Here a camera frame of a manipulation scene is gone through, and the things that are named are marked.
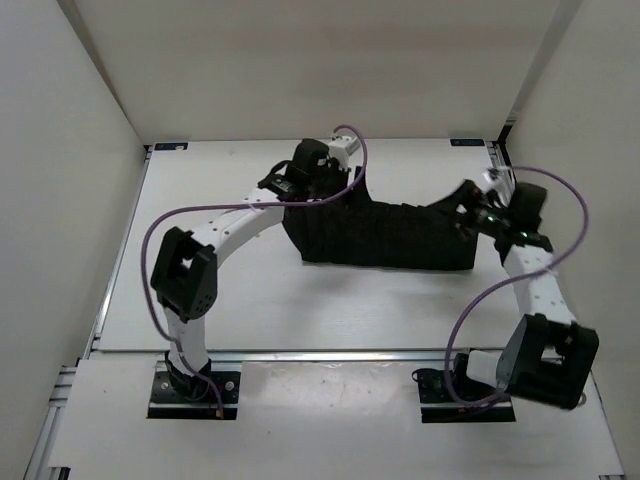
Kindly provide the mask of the black pleated skirt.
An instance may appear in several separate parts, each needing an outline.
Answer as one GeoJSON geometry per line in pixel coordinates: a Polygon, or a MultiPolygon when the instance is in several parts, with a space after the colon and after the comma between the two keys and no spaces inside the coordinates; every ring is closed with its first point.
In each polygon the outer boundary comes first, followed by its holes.
{"type": "Polygon", "coordinates": [[[467,187],[426,206],[374,201],[360,186],[319,207],[287,208],[284,230],[305,262],[456,272],[474,268],[478,236],[455,228],[467,187]]]}

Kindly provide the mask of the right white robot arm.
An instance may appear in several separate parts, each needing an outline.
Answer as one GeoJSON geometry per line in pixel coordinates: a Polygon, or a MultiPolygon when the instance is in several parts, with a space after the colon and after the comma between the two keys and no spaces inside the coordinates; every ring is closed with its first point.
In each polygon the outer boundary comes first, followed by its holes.
{"type": "Polygon", "coordinates": [[[559,257],[539,233],[546,189],[516,185],[503,203],[496,184],[485,188],[465,181],[460,190],[456,228],[494,241],[513,287],[521,319],[500,353],[471,350],[445,355],[444,378],[450,396],[471,408],[510,395],[563,410],[582,398],[599,337],[578,323],[555,276],[559,257]]]}

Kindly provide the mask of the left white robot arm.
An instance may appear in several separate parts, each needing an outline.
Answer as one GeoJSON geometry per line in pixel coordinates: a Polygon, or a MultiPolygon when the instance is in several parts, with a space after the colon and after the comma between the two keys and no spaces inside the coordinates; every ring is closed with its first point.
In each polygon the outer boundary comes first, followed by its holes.
{"type": "Polygon", "coordinates": [[[286,209],[345,196],[364,176],[350,173],[350,159],[365,150],[356,136],[333,135],[328,143],[304,139],[292,159],[274,165],[241,203],[220,207],[219,216],[197,228],[173,227],[165,233],[146,288],[166,319],[159,329],[170,343],[165,355],[170,384],[186,401],[220,394],[211,378],[204,326],[217,298],[219,268],[248,241],[281,223],[286,209]]]}

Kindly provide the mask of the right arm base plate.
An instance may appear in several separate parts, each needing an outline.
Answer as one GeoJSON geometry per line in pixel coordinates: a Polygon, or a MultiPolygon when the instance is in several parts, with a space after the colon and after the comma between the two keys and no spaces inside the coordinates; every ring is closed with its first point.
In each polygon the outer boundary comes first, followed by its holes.
{"type": "Polygon", "coordinates": [[[443,372],[420,368],[412,372],[417,384],[423,424],[513,423],[516,421],[509,398],[502,403],[468,407],[456,403],[446,389],[443,372]]]}

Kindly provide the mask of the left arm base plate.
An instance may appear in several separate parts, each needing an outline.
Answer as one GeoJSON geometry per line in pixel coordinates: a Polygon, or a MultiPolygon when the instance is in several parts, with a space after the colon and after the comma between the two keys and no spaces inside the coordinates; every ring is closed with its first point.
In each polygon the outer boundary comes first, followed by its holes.
{"type": "Polygon", "coordinates": [[[163,363],[158,363],[153,376],[147,407],[148,419],[214,420],[237,419],[241,372],[212,371],[211,381],[222,400],[222,410],[211,387],[197,379],[195,386],[180,386],[163,363]]]}

